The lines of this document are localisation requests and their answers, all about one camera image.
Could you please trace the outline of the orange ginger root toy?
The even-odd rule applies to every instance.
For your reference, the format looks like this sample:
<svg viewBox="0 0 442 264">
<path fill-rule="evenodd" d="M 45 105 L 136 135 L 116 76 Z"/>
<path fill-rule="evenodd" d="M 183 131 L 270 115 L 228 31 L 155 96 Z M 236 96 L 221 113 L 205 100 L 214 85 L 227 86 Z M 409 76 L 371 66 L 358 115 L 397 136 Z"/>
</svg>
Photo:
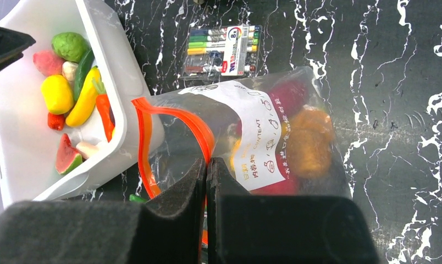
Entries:
<svg viewBox="0 0 442 264">
<path fill-rule="evenodd" d="M 329 114 L 317 108 L 303 108 L 289 124 L 286 159 L 291 174 L 305 179 L 324 176 L 331 165 L 330 145 L 335 139 Z"/>
</svg>

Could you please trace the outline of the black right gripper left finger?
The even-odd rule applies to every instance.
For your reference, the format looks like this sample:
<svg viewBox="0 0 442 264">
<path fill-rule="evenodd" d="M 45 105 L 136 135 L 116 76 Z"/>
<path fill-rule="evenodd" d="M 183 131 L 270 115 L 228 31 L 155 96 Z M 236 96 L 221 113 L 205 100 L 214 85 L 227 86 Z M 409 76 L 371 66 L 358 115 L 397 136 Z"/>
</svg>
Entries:
<svg viewBox="0 0 442 264">
<path fill-rule="evenodd" d="M 0 263 L 199 263 L 206 163 L 145 203 L 23 201 L 0 215 Z"/>
</svg>

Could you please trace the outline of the yellow banana toy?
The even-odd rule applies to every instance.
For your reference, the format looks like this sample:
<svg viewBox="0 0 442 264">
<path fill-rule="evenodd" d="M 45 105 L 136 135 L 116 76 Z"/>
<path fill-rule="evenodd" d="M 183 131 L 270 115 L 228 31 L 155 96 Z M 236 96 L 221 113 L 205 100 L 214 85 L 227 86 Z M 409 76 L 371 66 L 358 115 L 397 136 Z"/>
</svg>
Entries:
<svg viewBox="0 0 442 264">
<path fill-rule="evenodd" d="M 236 153 L 238 152 L 238 150 L 240 148 L 240 145 L 241 145 L 241 139 L 238 139 L 238 140 L 235 141 L 235 143 L 232 146 L 231 154 L 230 154 L 230 158 L 229 158 L 229 168 L 230 168 L 231 171 L 235 170 L 235 168 L 234 168 L 234 159 L 235 159 Z"/>
</svg>

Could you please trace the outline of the clear orange-zip bag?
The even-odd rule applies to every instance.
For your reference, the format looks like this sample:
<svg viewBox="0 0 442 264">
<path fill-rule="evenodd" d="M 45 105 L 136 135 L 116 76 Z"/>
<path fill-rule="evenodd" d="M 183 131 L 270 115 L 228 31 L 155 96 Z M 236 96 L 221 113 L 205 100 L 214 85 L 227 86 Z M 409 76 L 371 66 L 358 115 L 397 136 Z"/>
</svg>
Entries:
<svg viewBox="0 0 442 264">
<path fill-rule="evenodd" d="M 308 66 L 132 100 L 140 134 L 137 162 L 149 197 L 155 198 L 178 182 L 199 158 L 205 162 L 223 159 L 232 178 L 248 192 L 284 180 L 277 168 L 277 153 L 289 178 L 286 141 L 291 130 L 289 120 L 295 115 L 280 117 L 267 95 L 285 80 L 306 85 L 308 100 L 302 109 L 317 108 L 329 114 L 321 85 Z M 238 139 L 241 145 L 234 159 L 235 170 L 231 171 L 229 158 Z M 319 178 L 296 177 L 300 181 L 298 195 L 351 197 L 336 132 L 330 147 L 328 171 Z"/>
</svg>

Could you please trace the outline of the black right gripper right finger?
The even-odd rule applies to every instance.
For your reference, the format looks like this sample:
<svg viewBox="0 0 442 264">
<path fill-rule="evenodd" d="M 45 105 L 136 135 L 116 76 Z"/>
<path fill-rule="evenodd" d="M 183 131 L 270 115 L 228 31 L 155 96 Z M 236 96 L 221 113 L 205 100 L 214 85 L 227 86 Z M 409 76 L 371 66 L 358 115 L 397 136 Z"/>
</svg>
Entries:
<svg viewBox="0 0 442 264">
<path fill-rule="evenodd" d="M 209 263 L 378 263 L 357 205 L 338 196 L 251 195 L 221 158 L 207 166 Z"/>
</svg>

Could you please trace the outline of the purple sweet potato toy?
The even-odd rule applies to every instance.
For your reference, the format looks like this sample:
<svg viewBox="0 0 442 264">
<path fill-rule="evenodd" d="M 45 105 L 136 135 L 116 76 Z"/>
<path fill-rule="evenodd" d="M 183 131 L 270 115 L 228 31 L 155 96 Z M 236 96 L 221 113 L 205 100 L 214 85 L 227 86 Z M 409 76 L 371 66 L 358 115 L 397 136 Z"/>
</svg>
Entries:
<svg viewBox="0 0 442 264">
<path fill-rule="evenodd" d="M 296 115 L 308 100 L 308 89 L 301 81 L 285 80 L 277 83 L 267 95 L 278 115 L 289 118 Z"/>
</svg>

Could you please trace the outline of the red fruit toy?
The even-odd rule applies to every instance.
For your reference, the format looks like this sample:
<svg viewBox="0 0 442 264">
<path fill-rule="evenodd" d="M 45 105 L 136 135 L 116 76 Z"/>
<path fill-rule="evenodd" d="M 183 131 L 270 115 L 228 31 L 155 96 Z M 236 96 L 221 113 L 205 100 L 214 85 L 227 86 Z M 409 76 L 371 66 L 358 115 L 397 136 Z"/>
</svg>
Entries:
<svg viewBox="0 0 442 264">
<path fill-rule="evenodd" d="M 253 195 L 298 195 L 300 193 L 300 181 L 296 177 L 286 173 L 286 168 L 283 165 L 283 159 L 280 154 L 276 154 L 277 168 L 283 176 L 284 180 L 277 183 L 267 185 L 255 190 L 251 190 L 250 193 Z"/>
</svg>

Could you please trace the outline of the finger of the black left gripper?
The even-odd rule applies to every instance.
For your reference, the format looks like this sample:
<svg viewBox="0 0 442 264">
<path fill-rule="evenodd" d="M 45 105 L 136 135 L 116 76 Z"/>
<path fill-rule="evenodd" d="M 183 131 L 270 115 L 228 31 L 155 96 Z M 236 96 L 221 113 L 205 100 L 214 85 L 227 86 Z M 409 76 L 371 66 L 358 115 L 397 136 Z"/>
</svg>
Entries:
<svg viewBox="0 0 442 264">
<path fill-rule="evenodd" d="M 30 35 L 0 27 L 0 71 L 23 57 L 23 52 L 36 43 Z"/>
</svg>

